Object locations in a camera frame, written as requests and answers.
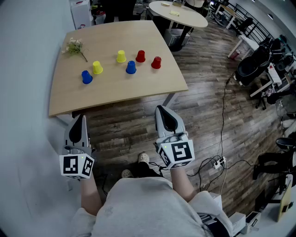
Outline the round beige table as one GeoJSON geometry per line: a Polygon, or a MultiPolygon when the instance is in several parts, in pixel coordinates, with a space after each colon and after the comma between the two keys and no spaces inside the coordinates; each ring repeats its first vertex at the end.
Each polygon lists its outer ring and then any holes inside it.
{"type": "Polygon", "coordinates": [[[190,30],[208,26],[208,21],[200,13],[182,4],[177,5],[176,2],[170,1],[153,1],[149,3],[146,7],[145,19],[152,20],[163,37],[166,29],[183,29],[178,42],[173,47],[169,47],[172,52],[181,50],[187,44],[189,39],[187,35],[190,30]],[[161,2],[169,3],[170,6],[162,6],[161,2]],[[177,11],[180,16],[173,16],[170,11],[177,11]]]}

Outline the grey computer case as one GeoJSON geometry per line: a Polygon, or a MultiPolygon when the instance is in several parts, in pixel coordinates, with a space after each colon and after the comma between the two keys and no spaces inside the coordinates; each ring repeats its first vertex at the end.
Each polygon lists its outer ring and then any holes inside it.
{"type": "Polygon", "coordinates": [[[166,29],[164,40],[169,47],[173,47],[181,37],[183,29],[166,29]]]}

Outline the white power strip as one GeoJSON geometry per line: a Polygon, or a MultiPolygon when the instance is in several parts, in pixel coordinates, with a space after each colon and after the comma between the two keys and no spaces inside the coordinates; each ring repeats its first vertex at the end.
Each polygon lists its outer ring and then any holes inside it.
{"type": "Polygon", "coordinates": [[[218,169],[219,167],[224,167],[227,163],[226,158],[223,156],[222,158],[218,159],[217,161],[214,161],[213,168],[218,169]]]}

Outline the person's black trousers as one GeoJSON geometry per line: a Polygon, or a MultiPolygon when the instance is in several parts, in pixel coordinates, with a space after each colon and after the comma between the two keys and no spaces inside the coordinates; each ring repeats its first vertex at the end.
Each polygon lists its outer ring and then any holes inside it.
{"type": "Polygon", "coordinates": [[[158,174],[153,169],[151,169],[146,162],[137,163],[133,169],[133,174],[136,178],[163,177],[163,175],[158,174]]]}

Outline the black desk chair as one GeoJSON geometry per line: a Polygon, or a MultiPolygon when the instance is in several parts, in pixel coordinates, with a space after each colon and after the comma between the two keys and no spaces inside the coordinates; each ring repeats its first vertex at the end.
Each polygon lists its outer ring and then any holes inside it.
{"type": "Polygon", "coordinates": [[[247,28],[253,24],[253,19],[248,17],[246,20],[244,20],[241,23],[236,23],[236,35],[241,35],[245,33],[247,28]]]}

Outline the grey table leg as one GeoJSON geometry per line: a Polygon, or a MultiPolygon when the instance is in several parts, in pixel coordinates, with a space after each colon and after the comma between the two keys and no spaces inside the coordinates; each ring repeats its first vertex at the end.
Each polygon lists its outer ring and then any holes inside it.
{"type": "Polygon", "coordinates": [[[170,107],[175,102],[178,95],[179,95],[179,93],[170,93],[162,105],[165,107],[170,107]]]}

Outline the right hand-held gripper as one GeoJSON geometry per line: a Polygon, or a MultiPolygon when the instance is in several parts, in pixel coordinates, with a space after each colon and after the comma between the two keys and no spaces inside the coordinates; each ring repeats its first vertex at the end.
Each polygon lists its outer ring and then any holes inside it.
{"type": "Polygon", "coordinates": [[[184,167],[195,160],[193,140],[188,138],[184,122],[175,111],[157,106],[155,124],[156,151],[168,169],[184,167]]]}

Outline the white cardboard box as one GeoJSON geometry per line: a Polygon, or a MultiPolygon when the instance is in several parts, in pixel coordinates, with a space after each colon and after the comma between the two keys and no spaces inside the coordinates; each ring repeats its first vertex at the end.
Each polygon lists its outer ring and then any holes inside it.
{"type": "Polygon", "coordinates": [[[235,212],[229,217],[232,223],[232,235],[235,236],[246,226],[246,215],[240,212],[235,212]]]}

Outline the black stroller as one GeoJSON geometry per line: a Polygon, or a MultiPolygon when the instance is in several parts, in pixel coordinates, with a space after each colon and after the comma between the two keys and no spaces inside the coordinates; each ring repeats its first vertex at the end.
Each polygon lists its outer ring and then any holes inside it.
{"type": "Polygon", "coordinates": [[[259,46],[250,56],[243,59],[235,71],[235,78],[243,86],[248,86],[260,76],[270,64],[272,53],[270,48],[259,46]]]}

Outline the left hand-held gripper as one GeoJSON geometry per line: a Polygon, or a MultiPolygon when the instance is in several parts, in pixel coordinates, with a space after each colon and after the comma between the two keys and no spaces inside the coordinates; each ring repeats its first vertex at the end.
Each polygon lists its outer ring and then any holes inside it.
{"type": "Polygon", "coordinates": [[[86,116],[76,116],[66,127],[65,144],[81,147],[65,146],[59,155],[61,175],[70,179],[89,179],[95,159],[91,156],[89,132],[86,116]]]}

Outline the person's grey shirt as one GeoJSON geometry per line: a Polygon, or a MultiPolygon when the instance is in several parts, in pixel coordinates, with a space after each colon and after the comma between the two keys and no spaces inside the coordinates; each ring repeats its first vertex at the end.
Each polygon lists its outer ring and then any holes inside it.
{"type": "Polygon", "coordinates": [[[223,237],[232,223],[211,195],[187,202],[165,178],[123,178],[96,216],[80,208],[71,237],[223,237]]]}

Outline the white water dispenser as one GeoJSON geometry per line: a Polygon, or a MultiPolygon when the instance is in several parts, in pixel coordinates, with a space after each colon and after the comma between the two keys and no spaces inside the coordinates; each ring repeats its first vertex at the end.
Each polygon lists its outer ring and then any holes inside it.
{"type": "Polygon", "coordinates": [[[90,0],[70,0],[70,8],[76,29],[92,26],[90,0]]]}

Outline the artificial flower sprig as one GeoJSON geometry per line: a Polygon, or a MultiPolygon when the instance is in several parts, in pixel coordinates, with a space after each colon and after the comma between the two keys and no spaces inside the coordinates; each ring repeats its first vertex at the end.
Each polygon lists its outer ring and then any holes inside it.
{"type": "Polygon", "coordinates": [[[65,49],[62,50],[62,53],[68,53],[69,55],[80,55],[85,59],[86,62],[88,62],[87,58],[84,56],[82,39],[74,39],[71,37],[67,42],[65,49]]]}

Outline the white desk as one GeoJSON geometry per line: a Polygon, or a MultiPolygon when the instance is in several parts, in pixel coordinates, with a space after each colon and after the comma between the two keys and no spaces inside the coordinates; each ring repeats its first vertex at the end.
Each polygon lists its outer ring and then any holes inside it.
{"type": "Polygon", "coordinates": [[[239,35],[238,36],[238,43],[235,45],[235,47],[230,51],[230,53],[228,54],[228,58],[231,57],[231,55],[237,50],[237,48],[244,42],[247,46],[248,46],[248,51],[244,54],[244,56],[241,58],[242,60],[245,59],[250,52],[254,52],[255,50],[258,49],[259,44],[251,39],[249,39],[248,37],[244,36],[244,35],[239,35]]]}

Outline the tan wooden board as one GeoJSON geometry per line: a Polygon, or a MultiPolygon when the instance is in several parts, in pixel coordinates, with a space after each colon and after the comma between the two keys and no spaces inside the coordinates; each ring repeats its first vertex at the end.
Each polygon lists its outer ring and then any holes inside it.
{"type": "Polygon", "coordinates": [[[292,181],[289,181],[286,190],[284,191],[284,194],[280,200],[280,206],[279,206],[279,212],[277,217],[277,222],[280,221],[281,217],[288,211],[289,205],[291,203],[291,187],[292,187],[292,181]]]}

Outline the person's left forearm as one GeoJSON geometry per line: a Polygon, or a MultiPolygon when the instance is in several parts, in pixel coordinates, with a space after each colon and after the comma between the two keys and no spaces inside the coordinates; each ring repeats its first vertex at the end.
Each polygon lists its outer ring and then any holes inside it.
{"type": "Polygon", "coordinates": [[[80,182],[80,186],[81,207],[87,213],[96,216],[103,205],[92,172],[89,179],[83,179],[80,182]]]}

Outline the black railing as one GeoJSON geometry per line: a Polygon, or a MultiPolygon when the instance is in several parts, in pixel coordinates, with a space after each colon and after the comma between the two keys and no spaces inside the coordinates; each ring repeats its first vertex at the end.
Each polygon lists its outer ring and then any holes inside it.
{"type": "Polygon", "coordinates": [[[267,37],[274,39],[274,36],[242,6],[237,3],[235,5],[231,4],[231,6],[233,7],[233,10],[244,20],[247,18],[253,19],[253,23],[247,27],[244,33],[248,38],[256,41],[257,43],[263,41],[267,37]]]}

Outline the person's right forearm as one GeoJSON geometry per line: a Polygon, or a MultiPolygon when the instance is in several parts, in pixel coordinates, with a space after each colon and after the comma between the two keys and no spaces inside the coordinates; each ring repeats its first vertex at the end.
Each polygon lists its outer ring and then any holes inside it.
{"type": "Polygon", "coordinates": [[[183,167],[170,169],[173,189],[185,201],[190,202],[197,194],[183,167]]]}

